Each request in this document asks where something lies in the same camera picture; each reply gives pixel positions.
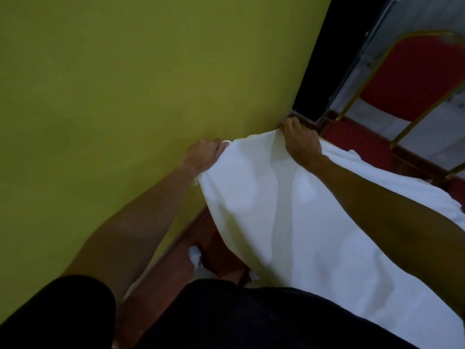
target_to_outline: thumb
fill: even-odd
[[[216,149],[216,153],[215,153],[215,161],[218,160],[219,156],[225,151],[226,147],[228,146],[229,146],[229,142],[223,142],[218,146],[218,148]]]

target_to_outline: person's right hand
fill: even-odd
[[[286,150],[300,166],[307,169],[312,160],[322,156],[317,132],[301,125],[297,117],[285,119],[279,129],[284,135]]]

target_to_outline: black shirt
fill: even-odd
[[[0,326],[4,348],[110,349],[115,299],[100,281],[58,278]],[[415,348],[320,296],[294,288],[188,284],[136,345],[152,348]]]

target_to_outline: forearm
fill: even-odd
[[[418,277],[459,316],[465,309],[465,232],[454,222],[319,156],[304,166],[400,268]]]
[[[188,167],[178,165],[102,224],[63,275],[99,279],[121,300],[148,266],[194,177]]]

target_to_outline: person's right arm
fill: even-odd
[[[465,232],[450,219],[334,164],[318,134],[286,119],[281,131],[294,160],[317,176],[353,221],[404,271],[460,317],[465,311]]]

